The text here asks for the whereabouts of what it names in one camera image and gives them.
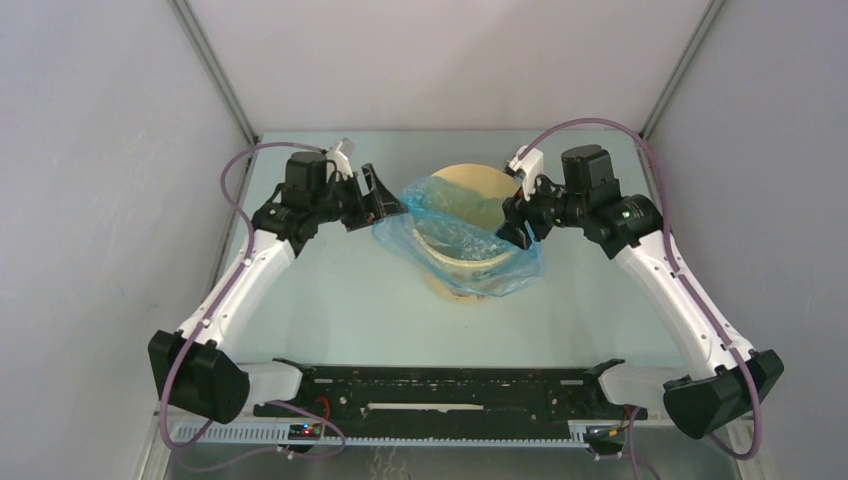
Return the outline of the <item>yellow cartoon trash bin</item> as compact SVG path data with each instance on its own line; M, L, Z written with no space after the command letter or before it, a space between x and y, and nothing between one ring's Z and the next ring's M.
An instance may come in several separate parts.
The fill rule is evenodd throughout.
M502 203L516 185L480 164L443 168L409 187L413 244L428 287L457 303L504 297L539 280L539 250L521 250L496 236Z

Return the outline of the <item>blue plastic trash bag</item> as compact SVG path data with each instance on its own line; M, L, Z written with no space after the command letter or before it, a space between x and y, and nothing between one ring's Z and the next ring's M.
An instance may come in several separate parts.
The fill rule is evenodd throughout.
M505 174L479 175L468 184L431 175L407 185L407 212L372 228L384 248L463 294L504 297L543 277L542 249L523 250L499 238L503 201L516 192Z

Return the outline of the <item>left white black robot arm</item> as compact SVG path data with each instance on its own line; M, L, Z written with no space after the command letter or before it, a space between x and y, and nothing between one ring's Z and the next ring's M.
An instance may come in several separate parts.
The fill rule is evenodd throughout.
M245 362L234 349L277 278L323 224L347 231L407 213L374 167L351 169L343 145L291 154L284 179L252 216L235 260L194 313L175 331L158 331L148 355L163 407L213 422L234 420L247 405L277 401L292 416L316 403L301 369L278 360Z

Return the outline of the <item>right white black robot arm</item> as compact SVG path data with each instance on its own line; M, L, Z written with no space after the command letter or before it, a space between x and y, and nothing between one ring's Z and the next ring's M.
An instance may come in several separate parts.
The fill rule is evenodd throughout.
M647 295L681 354L675 370L614 359L588 375L585 411L606 418L628 404L667 415L685 435L701 439L753 412L784 372L773 350L757 350L718 311L689 272L663 217L648 197L624 196L609 152L599 145L561 155L565 181L544 173L543 154L522 146L504 171L520 180L503 203L499 238L523 250L554 228L578 228Z

